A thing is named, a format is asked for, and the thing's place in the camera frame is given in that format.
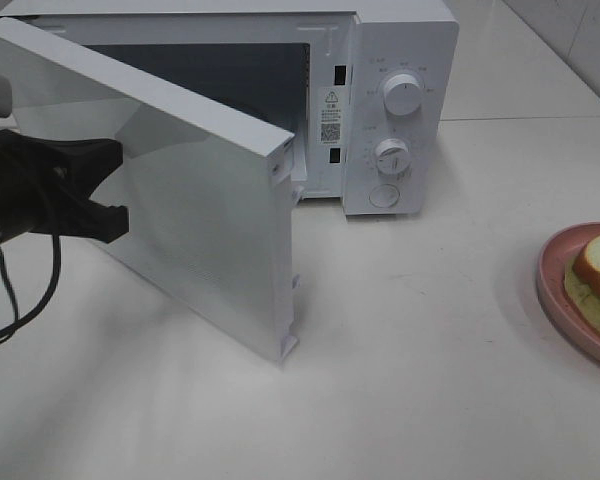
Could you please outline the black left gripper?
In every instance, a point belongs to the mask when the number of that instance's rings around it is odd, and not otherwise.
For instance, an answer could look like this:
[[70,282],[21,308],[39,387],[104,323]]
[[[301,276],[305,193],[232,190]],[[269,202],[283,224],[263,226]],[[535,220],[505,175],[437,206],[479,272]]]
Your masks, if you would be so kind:
[[111,243],[129,232],[125,206],[65,195],[96,190],[123,163],[112,139],[58,141],[0,130],[0,245],[25,233]]

